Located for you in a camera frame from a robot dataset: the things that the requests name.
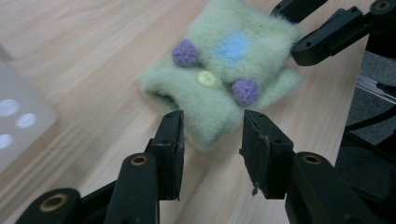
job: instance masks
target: green felt pouch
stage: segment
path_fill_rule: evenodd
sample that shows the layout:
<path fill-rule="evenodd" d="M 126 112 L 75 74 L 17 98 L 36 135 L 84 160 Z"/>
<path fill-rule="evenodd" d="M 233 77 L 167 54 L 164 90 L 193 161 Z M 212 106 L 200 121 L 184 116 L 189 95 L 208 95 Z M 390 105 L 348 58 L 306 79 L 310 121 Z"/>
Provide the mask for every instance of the green felt pouch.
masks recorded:
<path fill-rule="evenodd" d="M 210 0 L 186 37 L 140 77 L 143 93 L 163 113 L 182 109 L 186 136 L 209 150 L 243 119 L 302 80 L 285 67 L 300 31 L 241 0 Z"/>

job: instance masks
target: purple pom-pom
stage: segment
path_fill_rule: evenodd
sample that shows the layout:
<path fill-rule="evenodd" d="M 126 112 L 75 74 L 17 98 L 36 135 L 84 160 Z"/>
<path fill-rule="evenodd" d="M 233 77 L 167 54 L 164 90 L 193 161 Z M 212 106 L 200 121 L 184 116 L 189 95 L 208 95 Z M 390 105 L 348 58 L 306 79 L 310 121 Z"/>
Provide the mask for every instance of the purple pom-pom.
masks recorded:
<path fill-rule="evenodd" d="M 240 79 L 233 84 L 233 95 L 241 105 L 253 105 L 259 99 L 257 83 L 252 79 Z"/>
<path fill-rule="evenodd" d="M 183 39 L 174 48 L 172 57 L 178 66 L 190 67 L 198 63 L 198 50 L 189 39 Z"/>

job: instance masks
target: blue felt patch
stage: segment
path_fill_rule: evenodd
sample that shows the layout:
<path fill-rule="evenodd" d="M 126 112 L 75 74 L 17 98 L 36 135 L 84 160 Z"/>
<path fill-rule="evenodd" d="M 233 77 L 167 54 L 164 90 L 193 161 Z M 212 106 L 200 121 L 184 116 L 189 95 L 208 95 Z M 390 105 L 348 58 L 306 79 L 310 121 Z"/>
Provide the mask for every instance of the blue felt patch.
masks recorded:
<path fill-rule="evenodd" d="M 215 47 L 214 54 L 230 66 L 236 65 L 244 56 L 249 45 L 248 36 L 242 32 L 232 32 Z"/>

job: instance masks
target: black cable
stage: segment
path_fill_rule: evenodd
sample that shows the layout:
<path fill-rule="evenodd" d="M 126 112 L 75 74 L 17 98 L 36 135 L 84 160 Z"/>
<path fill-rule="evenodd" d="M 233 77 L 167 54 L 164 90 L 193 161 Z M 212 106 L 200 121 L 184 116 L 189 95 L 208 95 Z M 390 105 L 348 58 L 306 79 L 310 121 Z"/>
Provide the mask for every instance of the black cable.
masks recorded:
<path fill-rule="evenodd" d="M 378 82 L 376 83 L 376 87 L 379 88 L 381 91 L 384 91 L 389 95 L 392 95 L 393 97 L 396 96 L 396 87 L 394 86 L 389 86 L 389 85 L 385 85 L 384 83 Z"/>
<path fill-rule="evenodd" d="M 351 132 L 351 131 L 354 131 L 354 130 L 365 128 L 367 126 L 371 126 L 371 125 L 377 124 L 377 123 L 379 123 L 381 121 L 390 119 L 390 118 L 392 118 L 394 116 L 396 116 L 396 105 L 394 105 L 391 109 L 383 112 L 382 114 L 379 114 L 379 115 L 374 116 L 374 117 L 372 117 L 370 119 L 359 121 L 357 123 L 350 124 L 350 125 L 346 126 L 345 131 L 346 132 Z"/>

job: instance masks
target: wooden table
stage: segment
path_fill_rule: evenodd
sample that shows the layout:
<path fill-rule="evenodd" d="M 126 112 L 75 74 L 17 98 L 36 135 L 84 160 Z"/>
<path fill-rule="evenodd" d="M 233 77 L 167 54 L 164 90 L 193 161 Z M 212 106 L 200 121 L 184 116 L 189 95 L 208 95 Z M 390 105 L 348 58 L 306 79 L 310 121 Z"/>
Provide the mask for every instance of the wooden table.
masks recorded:
<path fill-rule="evenodd" d="M 250 0 L 269 13 L 277 1 Z M 136 78 L 168 54 L 203 0 L 0 0 L 0 43 L 9 61 L 56 109 L 58 122 L 0 175 L 0 222 L 56 188 L 82 195 L 117 178 L 142 152 L 161 117 Z M 371 1 L 329 0 L 301 23 L 318 28 L 339 7 L 367 12 Z M 318 65 L 304 83 L 263 111 L 294 142 L 335 162 L 366 39 Z M 288 223 L 284 201 L 251 196 L 240 129 L 209 153 L 187 145 L 180 202 L 161 202 L 162 223 Z"/>

